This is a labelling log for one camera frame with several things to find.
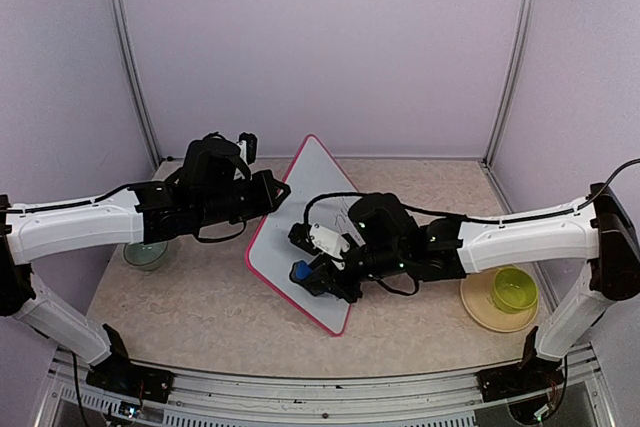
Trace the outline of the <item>pink framed whiteboard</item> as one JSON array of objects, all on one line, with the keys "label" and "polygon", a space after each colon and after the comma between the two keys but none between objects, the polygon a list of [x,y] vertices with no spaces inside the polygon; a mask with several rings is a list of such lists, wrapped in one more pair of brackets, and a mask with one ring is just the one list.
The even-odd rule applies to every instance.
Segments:
[{"label": "pink framed whiteboard", "polygon": [[351,305],[331,294],[314,296],[298,283],[311,274],[314,256],[291,243],[289,232],[303,221],[305,206],[318,195],[357,188],[313,134],[302,142],[285,176],[291,193],[259,224],[245,254],[248,268],[331,336],[344,332]]}]

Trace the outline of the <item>blue whiteboard eraser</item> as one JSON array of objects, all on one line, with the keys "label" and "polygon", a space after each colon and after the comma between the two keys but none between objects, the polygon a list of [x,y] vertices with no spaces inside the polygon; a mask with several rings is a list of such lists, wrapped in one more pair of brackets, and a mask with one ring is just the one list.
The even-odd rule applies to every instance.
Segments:
[{"label": "blue whiteboard eraser", "polygon": [[300,283],[305,281],[312,273],[313,270],[307,262],[303,260],[296,261],[292,264],[289,279],[294,283]]}]

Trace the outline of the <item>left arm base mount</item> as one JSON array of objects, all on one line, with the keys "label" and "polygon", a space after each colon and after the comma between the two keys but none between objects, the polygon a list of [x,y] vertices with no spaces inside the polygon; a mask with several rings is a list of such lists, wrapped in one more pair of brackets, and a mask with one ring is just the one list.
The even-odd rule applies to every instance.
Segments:
[{"label": "left arm base mount", "polygon": [[173,387],[174,374],[133,363],[120,334],[108,324],[104,324],[103,329],[109,339],[109,355],[98,364],[91,365],[86,383],[140,401],[166,404]]}]

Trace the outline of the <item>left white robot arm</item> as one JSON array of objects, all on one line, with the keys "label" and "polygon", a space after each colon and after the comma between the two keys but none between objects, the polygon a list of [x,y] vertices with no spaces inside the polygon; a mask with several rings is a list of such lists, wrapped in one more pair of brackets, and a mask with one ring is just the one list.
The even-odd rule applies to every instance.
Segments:
[{"label": "left white robot arm", "polygon": [[82,358],[121,392],[140,381],[120,334],[79,313],[44,285],[40,258],[105,245],[150,245],[181,236],[202,242],[203,228],[241,226],[275,212],[290,187],[269,170],[252,171],[257,138],[211,133],[192,141],[167,178],[105,194],[44,204],[1,198],[1,314],[23,321]]}]

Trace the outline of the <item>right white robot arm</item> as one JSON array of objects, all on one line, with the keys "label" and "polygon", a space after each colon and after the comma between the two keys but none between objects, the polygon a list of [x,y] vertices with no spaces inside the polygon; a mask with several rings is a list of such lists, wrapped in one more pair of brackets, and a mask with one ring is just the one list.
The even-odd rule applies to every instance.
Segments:
[{"label": "right white robot arm", "polygon": [[365,281],[408,275],[414,284],[463,279],[508,264],[582,259],[575,285],[542,325],[527,336],[511,380],[523,391],[546,379],[570,347],[614,303],[639,293],[639,241],[635,227],[606,183],[564,205],[521,214],[474,218],[431,212],[419,224],[419,208],[393,193],[357,193],[348,218],[355,241],[310,221],[305,212],[289,239],[313,255],[293,264],[290,280],[313,296],[331,294],[357,302]]}]

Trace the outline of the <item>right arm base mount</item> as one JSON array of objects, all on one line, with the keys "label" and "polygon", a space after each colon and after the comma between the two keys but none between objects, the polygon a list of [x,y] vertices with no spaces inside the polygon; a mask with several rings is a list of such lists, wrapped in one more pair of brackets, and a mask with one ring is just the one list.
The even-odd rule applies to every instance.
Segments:
[{"label": "right arm base mount", "polygon": [[538,327],[526,336],[522,359],[518,362],[480,370],[476,377],[484,402],[493,402],[562,384],[562,360],[549,361],[538,356],[535,347]]}]

